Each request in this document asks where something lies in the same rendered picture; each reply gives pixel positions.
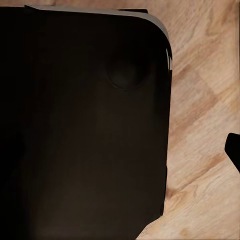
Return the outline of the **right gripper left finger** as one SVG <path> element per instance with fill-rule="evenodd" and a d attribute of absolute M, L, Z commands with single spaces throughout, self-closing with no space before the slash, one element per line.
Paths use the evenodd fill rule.
<path fill-rule="evenodd" d="M 0 192 L 26 151 L 21 133 L 0 138 Z"/>

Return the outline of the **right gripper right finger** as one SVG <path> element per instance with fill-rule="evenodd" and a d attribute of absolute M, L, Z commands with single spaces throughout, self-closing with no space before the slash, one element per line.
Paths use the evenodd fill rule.
<path fill-rule="evenodd" d="M 229 133 L 224 150 L 240 172 L 240 134 Z"/>

